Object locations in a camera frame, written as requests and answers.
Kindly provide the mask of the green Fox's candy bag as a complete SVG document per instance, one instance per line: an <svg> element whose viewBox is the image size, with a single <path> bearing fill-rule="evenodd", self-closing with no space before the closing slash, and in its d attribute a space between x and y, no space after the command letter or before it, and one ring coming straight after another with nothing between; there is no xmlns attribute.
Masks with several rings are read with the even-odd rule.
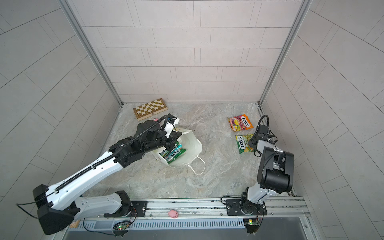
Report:
<svg viewBox="0 0 384 240"><path fill-rule="evenodd" d="M253 134L237 135L236 141L238 145L239 154L253 152L254 149L250 147L249 140L253 137Z"/></svg>

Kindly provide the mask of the green mint packs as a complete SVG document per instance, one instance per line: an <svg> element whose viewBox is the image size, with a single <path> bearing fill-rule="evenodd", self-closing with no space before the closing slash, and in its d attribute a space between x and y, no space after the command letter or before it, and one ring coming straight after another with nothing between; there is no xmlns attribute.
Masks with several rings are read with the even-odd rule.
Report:
<svg viewBox="0 0 384 240"><path fill-rule="evenodd" d="M187 150L184 149L179 142L176 142L174 148L171 151L165 149L160 153L160 156L166 160L167 164L170 164L174 162L177 158L179 158L181 155L183 155L186 151Z"/></svg>

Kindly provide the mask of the orange Fox's candy bag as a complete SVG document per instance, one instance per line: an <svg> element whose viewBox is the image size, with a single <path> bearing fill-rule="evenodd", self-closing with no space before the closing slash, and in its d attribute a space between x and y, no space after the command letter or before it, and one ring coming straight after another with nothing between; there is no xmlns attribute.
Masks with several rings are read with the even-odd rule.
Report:
<svg viewBox="0 0 384 240"><path fill-rule="evenodd" d="M228 118L231 129L234 132L239 132L243 130L249 130L253 128L251 121L247 115L239 115L235 117Z"/></svg>

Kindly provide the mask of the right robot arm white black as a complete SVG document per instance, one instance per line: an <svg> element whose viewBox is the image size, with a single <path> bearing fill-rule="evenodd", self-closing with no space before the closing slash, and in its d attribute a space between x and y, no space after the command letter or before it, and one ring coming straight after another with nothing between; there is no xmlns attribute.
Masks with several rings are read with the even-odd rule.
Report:
<svg viewBox="0 0 384 240"><path fill-rule="evenodd" d="M269 126L258 124L249 146L260 156L257 183L247 188L240 200L245 215L266 215L265 200L288 193L294 181L294 154L279 149Z"/></svg>

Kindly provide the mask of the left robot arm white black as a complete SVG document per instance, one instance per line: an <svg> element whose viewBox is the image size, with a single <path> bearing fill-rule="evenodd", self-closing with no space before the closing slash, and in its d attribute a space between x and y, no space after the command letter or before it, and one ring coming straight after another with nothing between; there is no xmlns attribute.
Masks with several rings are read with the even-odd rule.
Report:
<svg viewBox="0 0 384 240"><path fill-rule="evenodd" d="M182 133L176 131L179 118L167 114L157 121L138 124L134 136L110 146L98 159L77 173L51 186L33 190L37 219L45 235L55 234L78 219L97 215L107 218L133 216L133 204L125 191L85 198L84 192L106 177L142 159L146 153L166 148L172 150Z"/></svg>

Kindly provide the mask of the wooden chessboard box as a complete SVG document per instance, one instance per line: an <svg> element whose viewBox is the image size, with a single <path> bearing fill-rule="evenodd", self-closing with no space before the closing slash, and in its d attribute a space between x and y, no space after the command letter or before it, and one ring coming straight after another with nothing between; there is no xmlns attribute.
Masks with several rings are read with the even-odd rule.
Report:
<svg viewBox="0 0 384 240"><path fill-rule="evenodd" d="M134 114L138 121L144 120L166 110L168 110L168 106L162 98L133 108Z"/></svg>

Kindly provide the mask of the right circuit board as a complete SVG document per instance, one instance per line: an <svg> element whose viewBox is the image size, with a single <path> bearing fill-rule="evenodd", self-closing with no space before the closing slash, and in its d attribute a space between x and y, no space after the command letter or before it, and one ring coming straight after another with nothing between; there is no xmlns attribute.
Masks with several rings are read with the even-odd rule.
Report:
<svg viewBox="0 0 384 240"><path fill-rule="evenodd" d="M260 228L260 220L258 218L255 219L243 219L244 226L248 234L255 234Z"/></svg>

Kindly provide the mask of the left green circuit board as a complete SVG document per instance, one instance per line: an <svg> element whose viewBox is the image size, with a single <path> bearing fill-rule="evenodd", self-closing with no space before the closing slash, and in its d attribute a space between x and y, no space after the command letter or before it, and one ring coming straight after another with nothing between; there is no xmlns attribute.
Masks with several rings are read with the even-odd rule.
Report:
<svg viewBox="0 0 384 240"><path fill-rule="evenodd" d="M131 221L121 221L118 223L115 223L113 226L114 231L127 231L130 228Z"/></svg>

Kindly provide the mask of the small wooden block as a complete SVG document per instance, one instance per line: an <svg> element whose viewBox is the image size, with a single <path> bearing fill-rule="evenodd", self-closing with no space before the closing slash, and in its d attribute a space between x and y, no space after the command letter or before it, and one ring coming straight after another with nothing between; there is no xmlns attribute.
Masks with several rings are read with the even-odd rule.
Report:
<svg viewBox="0 0 384 240"><path fill-rule="evenodd" d="M77 220L77 221L72 222L72 223L68 226L68 228L69 228L69 229L78 229L80 225L81 225L81 220Z"/></svg>

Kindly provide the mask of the pink toy on rail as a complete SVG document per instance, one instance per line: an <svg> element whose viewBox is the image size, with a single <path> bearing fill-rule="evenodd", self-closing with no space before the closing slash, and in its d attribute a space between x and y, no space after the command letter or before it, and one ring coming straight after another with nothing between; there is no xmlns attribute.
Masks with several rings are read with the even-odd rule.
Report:
<svg viewBox="0 0 384 240"><path fill-rule="evenodd" d="M177 219L179 216L179 213L176 210L170 210L168 212L168 216L172 219Z"/></svg>

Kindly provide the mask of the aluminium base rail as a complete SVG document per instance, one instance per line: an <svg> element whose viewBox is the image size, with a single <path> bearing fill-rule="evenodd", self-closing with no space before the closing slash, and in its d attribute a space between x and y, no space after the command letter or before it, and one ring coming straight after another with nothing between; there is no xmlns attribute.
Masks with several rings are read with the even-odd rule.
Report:
<svg viewBox="0 0 384 240"><path fill-rule="evenodd" d="M147 199L134 201L136 217L104 218L96 216L81 220L78 229L113 233L121 236L139 230L245 229L243 219L258 218L262 223L272 218L294 218L300 223L310 216L302 197L271 197L265 201L266 215L245 215L237 198ZM170 210L179 213L177 219L168 216ZM114 231L115 223L131 221L127 231Z"/></svg>

